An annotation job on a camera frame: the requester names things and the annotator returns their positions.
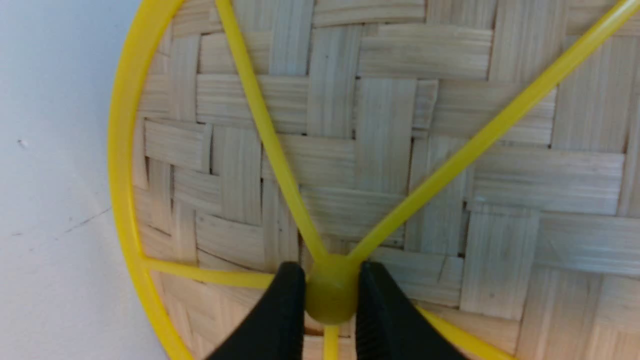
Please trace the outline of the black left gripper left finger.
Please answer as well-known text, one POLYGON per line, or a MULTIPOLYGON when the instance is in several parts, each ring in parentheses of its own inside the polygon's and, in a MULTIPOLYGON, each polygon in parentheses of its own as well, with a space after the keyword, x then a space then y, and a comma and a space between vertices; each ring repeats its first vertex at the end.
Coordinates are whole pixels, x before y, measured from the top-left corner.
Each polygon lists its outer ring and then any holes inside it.
POLYGON ((302 267, 282 263, 258 303, 208 360, 301 360, 305 301, 302 267))

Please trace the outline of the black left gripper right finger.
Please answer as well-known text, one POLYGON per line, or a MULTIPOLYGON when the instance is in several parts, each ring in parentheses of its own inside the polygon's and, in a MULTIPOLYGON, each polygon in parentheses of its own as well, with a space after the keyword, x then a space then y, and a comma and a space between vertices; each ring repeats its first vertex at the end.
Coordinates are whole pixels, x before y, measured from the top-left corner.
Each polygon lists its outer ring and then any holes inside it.
POLYGON ((464 360, 396 284, 386 267, 359 269, 355 349, 359 360, 464 360))

